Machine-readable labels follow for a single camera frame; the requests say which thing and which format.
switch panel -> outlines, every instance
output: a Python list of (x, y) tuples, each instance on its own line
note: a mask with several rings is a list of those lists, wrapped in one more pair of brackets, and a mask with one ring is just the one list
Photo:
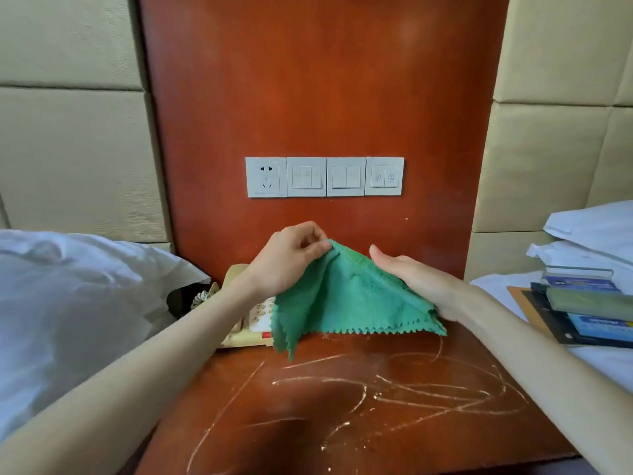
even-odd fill
[(365, 194), (365, 159), (328, 158), (327, 195), (363, 196)]
[(368, 156), (365, 195), (400, 195), (405, 159), (395, 156)]
[(286, 159), (246, 157), (249, 198), (284, 198), (287, 194)]
[(327, 159), (289, 157), (286, 159), (288, 196), (325, 196)]

electrical outlet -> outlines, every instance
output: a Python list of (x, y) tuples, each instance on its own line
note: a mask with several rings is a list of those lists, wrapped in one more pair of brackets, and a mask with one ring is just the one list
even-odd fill
[(246, 189), (249, 198), (286, 197), (286, 159), (246, 157)]

